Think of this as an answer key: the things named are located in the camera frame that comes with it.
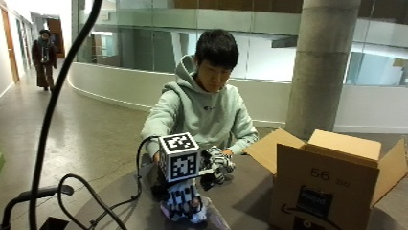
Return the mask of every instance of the black cable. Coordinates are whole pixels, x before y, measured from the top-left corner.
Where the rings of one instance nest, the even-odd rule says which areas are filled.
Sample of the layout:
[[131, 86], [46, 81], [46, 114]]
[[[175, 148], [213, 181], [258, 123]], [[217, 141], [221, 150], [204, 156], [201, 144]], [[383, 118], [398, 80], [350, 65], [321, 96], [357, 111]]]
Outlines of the black cable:
[[[139, 147], [139, 154], [138, 154], [138, 169], [139, 169], [139, 193], [136, 195], [132, 196], [132, 198], [124, 202], [120, 202], [118, 204], [115, 204], [114, 206], [111, 206], [111, 210], [114, 210], [115, 208], [118, 208], [119, 206], [127, 204], [127, 203], [131, 203], [136, 200], [140, 199], [142, 197], [142, 173], [140, 173], [140, 170], [142, 170], [142, 148], [143, 148], [143, 145], [151, 141], [153, 138], [159, 138], [160, 136], [149, 136], [148, 138], [146, 138], [143, 141], [142, 141], [142, 144], [140, 144], [140, 147]], [[103, 218], [106, 217], [106, 215], [108, 214], [108, 212], [106, 212], [104, 214], [102, 214], [96, 220], [92, 220], [91, 221], [91, 230], [94, 230], [96, 228], [96, 226], [99, 225], [100, 221], [103, 220]]]
[[74, 46], [70, 50], [68, 55], [67, 55], [67, 58], [66, 58], [66, 61], [64, 61], [63, 67], [62, 67], [59, 79], [56, 81], [56, 85], [55, 85], [55, 88], [52, 90], [52, 95], [51, 95], [51, 99], [50, 99], [50, 103], [48, 103], [47, 115], [46, 115], [46, 118], [45, 118], [42, 135], [41, 135], [38, 161], [37, 161], [34, 183], [33, 183], [33, 189], [31, 189], [33, 197], [30, 199], [30, 215], [29, 215], [30, 229], [31, 230], [38, 230], [38, 214], [37, 214], [38, 194], [39, 194], [43, 164], [45, 164], [45, 158], [46, 158], [47, 136], [48, 136], [51, 119], [52, 119], [52, 113], [54, 113], [54, 109], [55, 109], [58, 99], [59, 99], [59, 96], [60, 96], [60, 91], [62, 91], [62, 88], [63, 88], [64, 80], [67, 79], [70, 67], [74, 63], [80, 45], [82, 45], [83, 41], [87, 39], [90, 32], [92, 30], [92, 27], [95, 25], [95, 22], [99, 18], [102, 6], [103, 6], [103, 0], [95, 0], [94, 6], [92, 6], [92, 11], [91, 11], [87, 23], [86, 23], [86, 25], [84, 25], [80, 33], [79, 33], [79, 37], [78, 37], [78, 39], [74, 43]]
[[79, 227], [84, 230], [88, 230], [88, 228], [79, 222], [79, 220], [75, 218], [75, 216], [68, 212], [68, 210], [66, 209], [64, 203], [63, 203], [63, 198], [62, 198], [62, 189], [63, 189], [63, 185], [64, 185], [64, 181], [68, 178], [75, 178], [78, 179], [84, 186], [87, 187], [90, 193], [92, 194], [92, 197], [95, 198], [95, 200], [98, 201], [98, 203], [100, 204], [100, 206], [104, 208], [106, 212], [108, 212], [108, 214], [112, 216], [112, 218], [115, 219], [118, 225], [120, 226], [120, 228], [123, 230], [128, 230], [126, 223], [123, 222], [123, 220], [119, 218], [118, 214], [111, 210], [111, 207], [104, 203], [103, 199], [99, 197], [98, 193], [95, 192], [92, 186], [90, 185], [90, 183], [87, 182], [87, 180], [84, 178], [82, 178], [79, 175], [75, 174], [67, 174], [59, 184], [59, 193], [58, 193], [58, 198], [59, 198], [59, 205], [63, 209], [63, 212], [66, 213], [66, 215], [70, 217], [70, 219], [79, 225]]

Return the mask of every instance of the table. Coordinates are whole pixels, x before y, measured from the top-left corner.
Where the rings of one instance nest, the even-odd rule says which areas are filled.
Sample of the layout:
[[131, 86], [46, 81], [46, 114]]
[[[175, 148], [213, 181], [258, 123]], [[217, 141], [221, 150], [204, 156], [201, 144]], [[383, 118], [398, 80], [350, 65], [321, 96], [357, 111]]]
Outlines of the table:
[[[237, 169], [235, 174], [231, 175], [229, 181], [224, 185], [213, 187], [208, 192], [201, 191], [201, 193], [212, 199], [232, 229], [274, 229], [268, 224], [272, 205], [272, 173], [249, 155], [236, 156], [235, 162]], [[155, 170], [151, 171], [149, 168], [144, 168], [144, 170], [146, 172], [142, 171], [142, 173], [148, 173], [147, 180], [152, 180]], [[135, 172], [131, 172], [119, 178], [99, 193], [99, 196], [110, 206], [130, 199], [138, 193], [135, 174]], [[393, 199], [389, 199], [389, 197], [398, 196], [401, 193], [407, 194], [408, 183], [406, 182], [397, 185], [398, 188], [393, 190], [377, 206], [382, 206], [386, 210], [389, 208], [403, 208], [401, 206], [390, 207]], [[103, 212], [104, 210], [98, 203], [90, 200], [79, 210], [76, 218], [82, 223], [87, 223], [86, 226], [88, 226], [90, 221], [99, 217]], [[151, 198], [147, 186], [143, 188], [140, 201], [126, 204], [115, 209], [115, 212], [132, 230], [219, 230], [211, 222], [192, 224], [188, 221], [172, 222], [168, 220], [161, 213], [159, 203]], [[67, 229], [75, 230], [79, 227], [71, 222]], [[107, 216], [98, 229], [119, 229], [119, 227], [112, 218]], [[369, 230], [406, 230], [406, 228], [381, 208], [375, 207], [373, 209]]]

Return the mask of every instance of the black and white marker cube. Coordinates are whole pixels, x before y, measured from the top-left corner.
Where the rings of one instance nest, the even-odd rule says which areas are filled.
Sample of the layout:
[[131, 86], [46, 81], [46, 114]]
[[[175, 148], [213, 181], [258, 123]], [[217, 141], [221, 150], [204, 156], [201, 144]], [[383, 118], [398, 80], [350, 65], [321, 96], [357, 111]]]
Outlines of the black and white marker cube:
[[160, 165], [168, 182], [200, 176], [201, 148], [189, 132], [160, 137]]

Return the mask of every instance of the glass railing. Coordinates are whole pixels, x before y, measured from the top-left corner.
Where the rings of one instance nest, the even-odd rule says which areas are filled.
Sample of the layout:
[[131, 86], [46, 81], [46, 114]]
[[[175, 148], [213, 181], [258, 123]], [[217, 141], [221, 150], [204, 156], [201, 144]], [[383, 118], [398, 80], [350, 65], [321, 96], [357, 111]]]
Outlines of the glass railing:
[[[79, 1], [80, 27], [91, 2]], [[407, 85], [406, 2], [362, 0], [346, 84]], [[233, 78], [292, 81], [301, 7], [300, 0], [107, 0], [79, 62], [173, 73], [204, 30], [223, 28], [240, 48]]]

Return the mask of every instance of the dark jacket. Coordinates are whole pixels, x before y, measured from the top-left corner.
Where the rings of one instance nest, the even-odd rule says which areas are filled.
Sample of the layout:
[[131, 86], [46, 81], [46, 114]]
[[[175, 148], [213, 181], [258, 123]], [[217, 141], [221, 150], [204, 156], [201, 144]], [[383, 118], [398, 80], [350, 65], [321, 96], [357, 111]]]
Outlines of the dark jacket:
[[39, 39], [35, 40], [34, 42], [34, 47], [33, 47], [33, 58], [34, 58], [34, 63], [35, 65], [45, 64], [45, 65], [52, 65], [56, 68], [56, 51], [55, 51], [55, 46], [54, 43], [50, 42], [48, 45], [48, 62], [42, 63], [42, 45], [39, 43]]

